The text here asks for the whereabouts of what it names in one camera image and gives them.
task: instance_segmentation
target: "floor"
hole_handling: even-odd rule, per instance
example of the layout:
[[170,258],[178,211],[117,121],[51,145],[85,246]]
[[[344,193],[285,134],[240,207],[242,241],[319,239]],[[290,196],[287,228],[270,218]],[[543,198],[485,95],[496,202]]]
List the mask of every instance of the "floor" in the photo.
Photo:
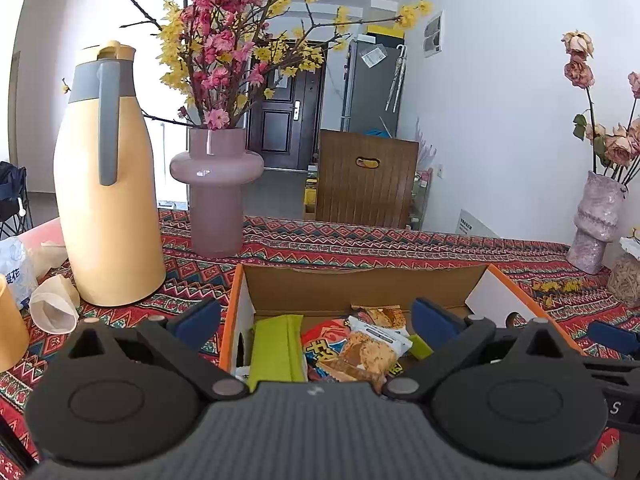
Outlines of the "floor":
[[[244,186],[244,214],[273,218],[302,219],[306,173],[265,170],[262,176]],[[33,225],[44,224],[58,216],[53,193],[29,193]]]

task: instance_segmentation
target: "gray refrigerator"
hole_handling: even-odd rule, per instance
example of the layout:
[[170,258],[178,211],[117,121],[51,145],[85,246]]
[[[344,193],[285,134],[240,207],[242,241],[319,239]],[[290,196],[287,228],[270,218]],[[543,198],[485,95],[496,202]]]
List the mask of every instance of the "gray refrigerator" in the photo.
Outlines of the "gray refrigerator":
[[373,46],[372,43],[357,40],[352,41],[349,46],[340,129],[344,132],[364,134],[369,130],[385,131],[386,125],[391,136],[395,137],[400,111],[399,100],[398,108],[393,112],[397,84],[388,111],[385,111],[385,106],[400,50],[386,47],[385,59],[370,68],[362,59],[362,55]]

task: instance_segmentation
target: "thermos lid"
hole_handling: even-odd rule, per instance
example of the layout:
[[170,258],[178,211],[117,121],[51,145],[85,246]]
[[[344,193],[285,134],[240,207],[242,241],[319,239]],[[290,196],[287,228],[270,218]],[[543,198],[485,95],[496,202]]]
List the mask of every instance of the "thermos lid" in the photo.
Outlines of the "thermos lid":
[[122,45],[117,41],[108,41],[102,45],[88,46],[80,51],[76,65],[96,61],[97,59],[127,59],[133,61],[136,49]]

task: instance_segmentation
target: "tablecloth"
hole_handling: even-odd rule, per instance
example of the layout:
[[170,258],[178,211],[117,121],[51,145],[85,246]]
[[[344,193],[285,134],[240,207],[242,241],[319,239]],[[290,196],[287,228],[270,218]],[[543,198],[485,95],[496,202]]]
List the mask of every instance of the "tablecloth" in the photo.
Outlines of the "tablecloth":
[[[100,317],[111,326],[129,327],[151,314],[179,314],[205,298],[216,298],[224,307],[238,262],[361,269],[492,263],[534,298],[589,354],[620,357],[588,340],[586,329],[593,319],[638,330],[636,314],[606,290],[609,270],[590,276],[575,269],[565,259],[568,247],[563,244],[245,217],[244,245],[238,256],[209,260],[191,252],[187,212],[160,210],[159,217],[167,271],[162,287],[149,298],[123,308],[98,308],[82,303],[81,317]],[[52,274],[72,276],[68,262]],[[203,357],[212,362],[218,358],[225,309],[222,317],[218,333],[202,349]],[[27,312],[24,320],[31,343],[24,359],[0,374],[0,413],[35,456],[22,412],[31,389],[66,336],[43,333]],[[617,432],[608,430],[595,455],[616,439]],[[0,454],[0,476],[5,479],[20,476],[18,468],[4,454]]]

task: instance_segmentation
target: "wooden board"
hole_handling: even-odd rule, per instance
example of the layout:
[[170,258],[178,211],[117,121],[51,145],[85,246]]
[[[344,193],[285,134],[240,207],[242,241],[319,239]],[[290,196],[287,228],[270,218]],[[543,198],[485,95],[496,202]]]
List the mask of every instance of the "wooden board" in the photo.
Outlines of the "wooden board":
[[405,228],[417,157],[417,142],[321,130],[316,219]]

